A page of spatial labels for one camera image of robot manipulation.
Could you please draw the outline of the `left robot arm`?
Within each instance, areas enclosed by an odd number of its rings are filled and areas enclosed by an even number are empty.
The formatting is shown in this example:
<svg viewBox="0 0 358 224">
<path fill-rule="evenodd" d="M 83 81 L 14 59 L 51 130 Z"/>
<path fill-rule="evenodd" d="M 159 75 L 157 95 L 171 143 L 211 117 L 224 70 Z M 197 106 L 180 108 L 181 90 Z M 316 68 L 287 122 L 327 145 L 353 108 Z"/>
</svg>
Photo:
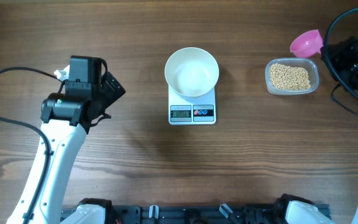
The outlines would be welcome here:
<svg viewBox="0 0 358 224">
<path fill-rule="evenodd" d="M 125 94 L 105 60 L 71 56 L 63 87 L 42 102 L 40 141 L 23 193 L 8 223 L 60 223 L 75 158 L 90 128 Z"/>
</svg>

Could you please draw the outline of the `pink plastic scoop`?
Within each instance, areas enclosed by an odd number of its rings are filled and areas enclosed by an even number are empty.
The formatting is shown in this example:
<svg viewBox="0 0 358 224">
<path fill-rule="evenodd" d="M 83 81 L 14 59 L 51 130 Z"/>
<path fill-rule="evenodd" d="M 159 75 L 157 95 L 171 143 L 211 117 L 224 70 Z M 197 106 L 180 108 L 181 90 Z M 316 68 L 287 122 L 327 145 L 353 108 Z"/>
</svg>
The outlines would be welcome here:
<svg viewBox="0 0 358 224">
<path fill-rule="evenodd" d="M 321 53 L 323 39 L 319 30 L 309 30 L 298 36 L 290 45 L 290 52 L 298 58 L 308 58 Z"/>
</svg>

